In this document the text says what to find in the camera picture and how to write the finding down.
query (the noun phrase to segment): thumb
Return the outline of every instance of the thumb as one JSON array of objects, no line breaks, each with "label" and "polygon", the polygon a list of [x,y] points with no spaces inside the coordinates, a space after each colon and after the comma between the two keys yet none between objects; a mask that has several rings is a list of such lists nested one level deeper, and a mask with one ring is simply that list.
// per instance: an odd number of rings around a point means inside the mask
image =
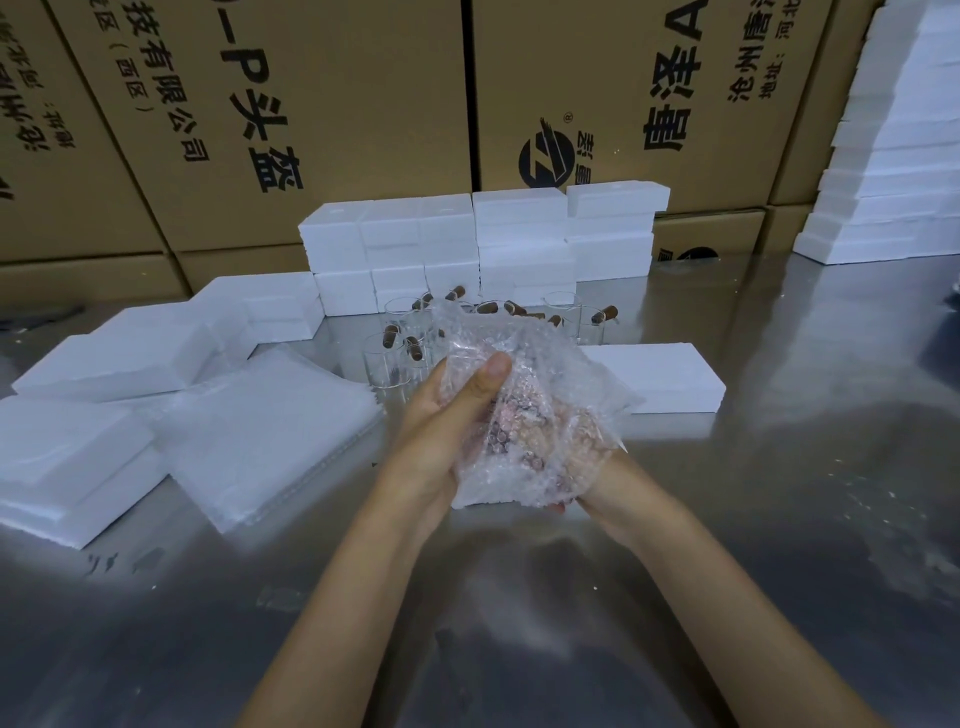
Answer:
[{"label": "thumb", "polygon": [[434,420],[438,437],[455,439],[459,447],[468,429],[486,414],[513,366],[510,356],[503,352],[487,359]]}]

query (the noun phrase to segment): bubble wrap bag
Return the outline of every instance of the bubble wrap bag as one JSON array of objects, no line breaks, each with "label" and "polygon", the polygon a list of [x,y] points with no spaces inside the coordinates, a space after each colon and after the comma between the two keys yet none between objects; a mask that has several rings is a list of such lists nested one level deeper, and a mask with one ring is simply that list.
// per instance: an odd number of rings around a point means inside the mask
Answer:
[{"label": "bubble wrap bag", "polygon": [[436,304],[448,348],[441,383],[450,401],[494,352],[514,361],[489,417],[464,444],[454,508],[517,501],[544,506],[587,491],[637,397],[550,324],[525,316],[467,313]]}]

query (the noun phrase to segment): person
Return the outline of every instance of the person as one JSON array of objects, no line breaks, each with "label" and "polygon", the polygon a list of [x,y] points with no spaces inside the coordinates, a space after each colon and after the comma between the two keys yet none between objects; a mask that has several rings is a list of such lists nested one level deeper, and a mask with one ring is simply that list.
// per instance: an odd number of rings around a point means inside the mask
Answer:
[{"label": "person", "polygon": [[[494,354],[447,405],[443,362],[412,397],[370,496],[254,691],[239,728],[360,726],[454,460],[511,370]],[[650,572],[741,726],[887,725],[696,518],[624,453],[580,502]]]}]

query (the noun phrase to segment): metal table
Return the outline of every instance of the metal table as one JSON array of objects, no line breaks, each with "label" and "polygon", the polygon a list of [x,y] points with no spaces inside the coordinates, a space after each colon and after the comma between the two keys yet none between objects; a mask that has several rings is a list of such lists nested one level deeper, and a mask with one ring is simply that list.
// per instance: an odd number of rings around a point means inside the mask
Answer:
[{"label": "metal table", "polygon": [[[581,284],[607,343],[692,341],[719,414],[635,416],[630,452],[898,726],[960,724],[960,257],[655,266]],[[0,390],[98,308],[0,336]],[[375,317],[295,347],[363,378]],[[382,431],[222,537],[167,480],[83,551],[0,529],[0,724],[228,725],[367,493]],[[451,514],[370,725],[727,725],[640,564],[576,508]]]}]

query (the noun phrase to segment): bubble wrap sheet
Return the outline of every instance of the bubble wrap sheet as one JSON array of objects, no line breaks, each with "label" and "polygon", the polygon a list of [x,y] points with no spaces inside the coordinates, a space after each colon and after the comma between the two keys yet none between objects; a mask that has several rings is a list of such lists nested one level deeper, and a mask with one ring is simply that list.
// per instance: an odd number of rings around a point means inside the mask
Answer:
[{"label": "bubble wrap sheet", "polygon": [[464,445],[453,507],[514,500],[544,506],[582,495],[620,444],[636,395],[544,321],[465,313],[444,302],[434,317],[448,347],[444,401],[494,352],[514,361],[489,417]]},{"label": "bubble wrap sheet", "polygon": [[166,400],[151,425],[170,473],[223,533],[262,518],[380,413],[366,385],[278,347]]}]

